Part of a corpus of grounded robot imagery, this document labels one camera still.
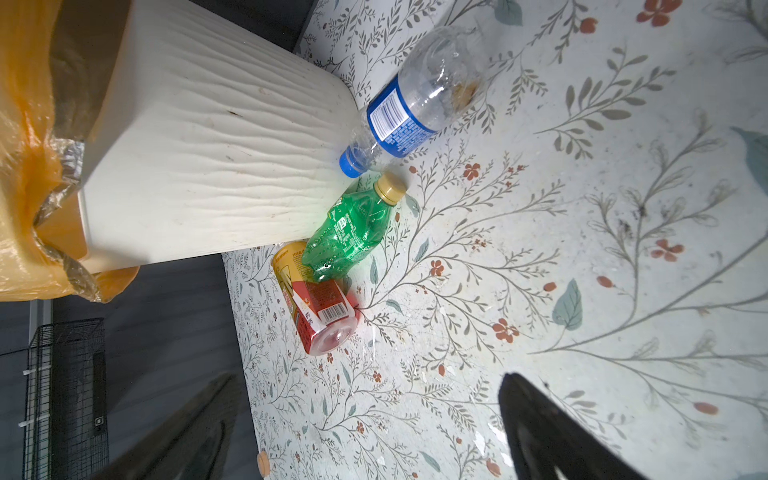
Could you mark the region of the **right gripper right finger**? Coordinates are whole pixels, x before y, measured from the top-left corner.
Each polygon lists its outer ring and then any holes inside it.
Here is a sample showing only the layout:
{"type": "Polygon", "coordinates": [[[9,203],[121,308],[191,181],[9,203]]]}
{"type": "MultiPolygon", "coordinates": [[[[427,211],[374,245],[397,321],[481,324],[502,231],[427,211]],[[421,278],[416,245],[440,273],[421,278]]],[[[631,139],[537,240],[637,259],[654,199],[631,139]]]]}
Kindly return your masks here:
{"type": "Polygon", "coordinates": [[[500,385],[500,415],[519,479],[641,479],[518,373],[500,385]]]}

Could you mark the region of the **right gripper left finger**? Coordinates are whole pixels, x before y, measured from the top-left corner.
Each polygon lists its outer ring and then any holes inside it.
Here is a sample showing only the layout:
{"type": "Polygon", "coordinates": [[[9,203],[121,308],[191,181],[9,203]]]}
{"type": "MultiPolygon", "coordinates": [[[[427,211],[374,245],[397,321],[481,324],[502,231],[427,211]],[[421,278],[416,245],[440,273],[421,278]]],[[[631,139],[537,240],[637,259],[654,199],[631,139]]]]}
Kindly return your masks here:
{"type": "Polygon", "coordinates": [[[95,479],[221,479],[244,393],[222,373],[95,479]]]}

